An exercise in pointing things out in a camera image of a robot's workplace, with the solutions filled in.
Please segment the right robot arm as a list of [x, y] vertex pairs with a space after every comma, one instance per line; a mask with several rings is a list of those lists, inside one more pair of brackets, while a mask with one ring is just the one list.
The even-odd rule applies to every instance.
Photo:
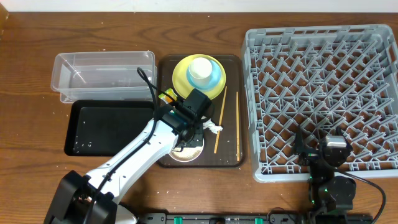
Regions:
[[308, 223], [348, 223], [346, 212], [353, 209], [356, 182], [335, 172], [352, 150], [340, 128], [317, 147], [304, 143], [302, 130], [296, 132], [293, 153], [298, 155], [298, 165], [307, 166], [310, 173], [308, 197], [313, 208], [307, 213]]

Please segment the yellow green snack wrapper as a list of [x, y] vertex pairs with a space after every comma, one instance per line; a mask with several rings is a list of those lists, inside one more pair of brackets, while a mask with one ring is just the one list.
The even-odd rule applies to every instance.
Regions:
[[174, 90], [172, 88], [169, 88], [165, 91], [160, 91], [160, 94], [158, 97], [167, 104], [170, 104], [174, 101], [177, 101], [177, 95], [175, 94]]

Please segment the white napkin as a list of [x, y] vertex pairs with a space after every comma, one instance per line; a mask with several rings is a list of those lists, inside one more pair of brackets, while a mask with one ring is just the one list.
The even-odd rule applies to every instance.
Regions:
[[218, 134], [223, 130], [221, 126], [217, 126], [212, 120], [203, 123], [203, 129], [209, 129], [213, 134]]

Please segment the pink bowl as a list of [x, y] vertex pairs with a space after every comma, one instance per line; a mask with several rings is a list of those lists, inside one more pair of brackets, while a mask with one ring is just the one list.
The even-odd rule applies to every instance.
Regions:
[[195, 160], [203, 151], [202, 147], [195, 148], [181, 148], [177, 144], [170, 152], [169, 156], [178, 162], [190, 162]]

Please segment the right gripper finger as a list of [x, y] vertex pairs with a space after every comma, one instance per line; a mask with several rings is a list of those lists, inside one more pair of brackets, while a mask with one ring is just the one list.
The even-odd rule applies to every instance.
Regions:
[[341, 130], [341, 128], [339, 126], [337, 126], [335, 128], [335, 135], [336, 136], [342, 136], [343, 138], [345, 138], [343, 131]]
[[301, 127], [298, 127], [294, 139], [294, 154], [300, 154], [303, 151], [304, 151], [304, 143], [303, 143], [302, 130]]

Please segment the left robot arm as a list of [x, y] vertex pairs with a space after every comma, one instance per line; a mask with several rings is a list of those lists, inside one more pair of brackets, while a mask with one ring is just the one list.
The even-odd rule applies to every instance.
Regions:
[[121, 199], [152, 164], [192, 139], [210, 106], [185, 100], [156, 109], [143, 131], [109, 161], [84, 176], [72, 170], [61, 179], [44, 222], [136, 223]]

